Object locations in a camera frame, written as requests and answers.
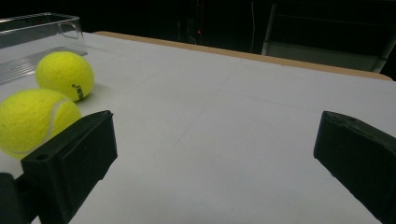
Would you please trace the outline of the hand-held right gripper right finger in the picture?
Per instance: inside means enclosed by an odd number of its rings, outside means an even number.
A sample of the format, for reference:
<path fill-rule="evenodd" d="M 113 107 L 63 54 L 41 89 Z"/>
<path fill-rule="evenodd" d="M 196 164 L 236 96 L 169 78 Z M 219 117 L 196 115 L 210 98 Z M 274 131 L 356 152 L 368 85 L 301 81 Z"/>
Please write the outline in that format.
<path fill-rule="evenodd" d="M 396 224 L 396 137 L 325 111 L 314 157 L 382 224 Z"/>

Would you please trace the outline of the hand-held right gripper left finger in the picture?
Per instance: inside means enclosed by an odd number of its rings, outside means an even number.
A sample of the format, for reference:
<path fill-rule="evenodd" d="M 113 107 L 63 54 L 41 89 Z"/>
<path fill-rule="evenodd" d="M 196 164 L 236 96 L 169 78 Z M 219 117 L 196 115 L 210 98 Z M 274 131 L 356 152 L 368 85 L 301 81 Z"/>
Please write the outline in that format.
<path fill-rule="evenodd" d="M 21 160 L 28 217 L 68 224 L 117 157 L 110 111 L 73 123 Z"/>

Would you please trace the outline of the yellow tennis ball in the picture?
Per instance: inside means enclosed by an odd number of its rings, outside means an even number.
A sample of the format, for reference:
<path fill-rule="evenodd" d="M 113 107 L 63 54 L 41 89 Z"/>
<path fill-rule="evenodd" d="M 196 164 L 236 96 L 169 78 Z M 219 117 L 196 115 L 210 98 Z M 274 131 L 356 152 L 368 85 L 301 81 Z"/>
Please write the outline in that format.
<path fill-rule="evenodd" d="M 56 51 L 43 57 L 35 68 L 40 88 L 59 91 L 73 101 L 87 97 L 94 86 L 90 64 L 71 51 Z"/>
<path fill-rule="evenodd" d="M 80 118 L 77 105 L 57 91 L 16 92 L 0 103 L 0 150 L 20 160 Z"/>

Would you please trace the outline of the clear plastic container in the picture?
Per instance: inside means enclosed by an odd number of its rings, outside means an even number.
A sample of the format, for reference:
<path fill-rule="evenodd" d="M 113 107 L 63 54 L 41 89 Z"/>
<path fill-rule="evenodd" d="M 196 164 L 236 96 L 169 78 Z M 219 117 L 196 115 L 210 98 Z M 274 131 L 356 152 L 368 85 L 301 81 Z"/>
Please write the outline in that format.
<path fill-rule="evenodd" d="M 33 75 L 43 57 L 65 50 L 88 53 L 77 16 L 45 12 L 0 19 L 0 85 Z"/>

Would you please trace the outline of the white metal stand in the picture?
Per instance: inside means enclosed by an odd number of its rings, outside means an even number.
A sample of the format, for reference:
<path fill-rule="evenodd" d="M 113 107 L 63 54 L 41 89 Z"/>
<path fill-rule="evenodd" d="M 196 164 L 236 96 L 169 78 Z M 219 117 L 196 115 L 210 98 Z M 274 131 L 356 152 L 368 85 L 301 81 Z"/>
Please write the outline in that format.
<path fill-rule="evenodd" d="M 396 46 L 396 0 L 273 0 L 262 54 L 379 73 Z"/>

